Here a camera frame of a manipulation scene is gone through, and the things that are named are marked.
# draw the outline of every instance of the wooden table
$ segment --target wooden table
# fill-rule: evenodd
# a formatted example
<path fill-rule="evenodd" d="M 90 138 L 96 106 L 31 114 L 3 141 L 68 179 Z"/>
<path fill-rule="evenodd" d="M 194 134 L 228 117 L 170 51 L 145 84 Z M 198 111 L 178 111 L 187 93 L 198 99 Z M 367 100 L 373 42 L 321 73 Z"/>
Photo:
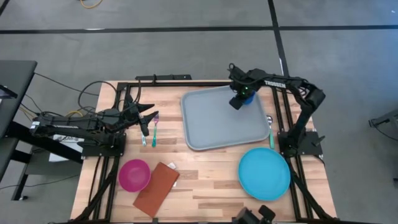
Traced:
<path fill-rule="evenodd" d="M 195 152 L 187 146 L 184 138 L 180 100 L 184 93 L 201 88 L 203 87 L 142 87 L 140 103 L 155 104 L 144 114 L 159 110 L 157 146 L 151 146 L 153 122 L 149 125 L 150 136 L 147 137 L 146 147 L 142 146 L 141 131 L 138 126 L 127 129 L 127 146 L 121 157 L 119 168 L 131 159 L 146 161 L 152 170 L 158 162 L 175 163 L 180 177 L 177 180 L 177 186 L 172 188 L 157 212 L 160 222 L 230 222 L 231 217 L 235 217 L 244 206 L 260 217 L 257 211 L 263 204 L 276 213 L 276 221 L 295 220 L 290 192 L 286 192 L 274 202 L 262 202 L 249 196 L 239 184 L 237 168 L 240 158 L 251 148 L 269 147 L 268 139 L 205 152 Z M 132 89 L 133 98 L 135 98 L 136 91 L 137 88 Z M 263 100 L 265 111 L 274 118 L 272 130 L 274 136 L 277 136 L 279 126 L 272 90 L 264 87 L 258 94 Z M 279 100 L 282 113 L 285 113 L 281 95 Z M 111 87 L 103 85 L 97 111 L 110 108 L 113 102 L 114 91 Z M 293 119 L 297 119 L 300 107 L 292 95 L 289 95 L 289 102 Z M 283 115 L 284 121 L 287 122 L 285 114 Z M 309 122 L 307 128 L 313 128 L 313 123 Z M 279 150 L 277 138 L 275 138 L 275 148 Z M 335 208 L 323 164 L 313 156 L 302 156 L 302 160 L 309 191 L 325 211 L 335 217 Z M 71 218 L 75 218 L 87 206 L 96 161 L 97 157 L 91 157 L 83 163 Z M 96 175 L 97 182 L 94 193 L 98 186 L 100 169 L 101 165 Z M 306 217 L 299 189 L 297 192 L 302 216 Z M 129 193 L 123 190 L 119 183 L 116 184 L 112 222 L 152 221 L 148 215 L 132 205 L 137 195 L 138 193 Z M 104 217 L 107 197 L 108 193 L 106 192 L 101 204 L 100 218 Z"/>

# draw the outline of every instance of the gray tray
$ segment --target gray tray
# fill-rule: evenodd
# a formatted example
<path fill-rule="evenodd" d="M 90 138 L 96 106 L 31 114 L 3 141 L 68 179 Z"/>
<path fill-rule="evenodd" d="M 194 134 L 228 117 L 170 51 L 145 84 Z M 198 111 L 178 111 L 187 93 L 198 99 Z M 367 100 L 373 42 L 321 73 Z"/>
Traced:
<path fill-rule="evenodd" d="M 258 95 L 240 110 L 229 105 L 229 86 L 186 93 L 181 99 L 185 140 L 196 151 L 262 141 L 269 135 L 266 112 Z"/>

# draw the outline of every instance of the fork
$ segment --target fork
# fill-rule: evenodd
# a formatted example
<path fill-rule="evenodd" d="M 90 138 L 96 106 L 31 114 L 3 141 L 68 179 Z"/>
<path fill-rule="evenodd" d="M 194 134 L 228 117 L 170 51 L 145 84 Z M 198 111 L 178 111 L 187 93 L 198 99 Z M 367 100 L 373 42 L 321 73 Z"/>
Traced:
<path fill-rule="evenodd" d="M 158 122 L 159 122 L 159 114 L 155 115 L 155 131 L 154 131 L 154 140 L 152 141 L 152 147 L 156 146 L 156 129 Z"/>

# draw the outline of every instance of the black desk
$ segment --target black desk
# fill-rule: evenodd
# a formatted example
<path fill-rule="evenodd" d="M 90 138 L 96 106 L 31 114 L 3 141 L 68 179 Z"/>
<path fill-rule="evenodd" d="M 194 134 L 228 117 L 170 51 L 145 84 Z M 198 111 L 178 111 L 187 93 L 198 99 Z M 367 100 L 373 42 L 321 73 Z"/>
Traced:
<path fill-rule="evenodd" d="M 29 128 L 13 121 L 18 107 L 30 85 L 37 66 L 35 61 L 0 60 L 0 84 L 18 94 L 16 99 L 2 100 L 0 103 L 0 181 L 6 172 L 10 160 L 28 164 L 32 154 L 16 150 L 18 140 L 45 149 L 48 152 L 62 156 L 71 161 L 82 164 L 81 153 L 75 151 L 50 138 L 33 137 Z M 13 200 L 19 200 L 28 175 L 25 173 L 27 165 L 20 177 Z"/>

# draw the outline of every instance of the blue plate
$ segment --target blue plate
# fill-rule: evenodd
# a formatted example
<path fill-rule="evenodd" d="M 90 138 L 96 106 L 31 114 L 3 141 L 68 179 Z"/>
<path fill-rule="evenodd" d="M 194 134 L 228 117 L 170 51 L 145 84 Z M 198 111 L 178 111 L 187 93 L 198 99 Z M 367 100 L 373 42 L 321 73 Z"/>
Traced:
<path fill-rule="evenodd" d="M 277 200 L 289 188 L 290 171 L 274 150 L 259 147 L 243 155 L 238 168 L 243 189 L 258 200 Z"/>

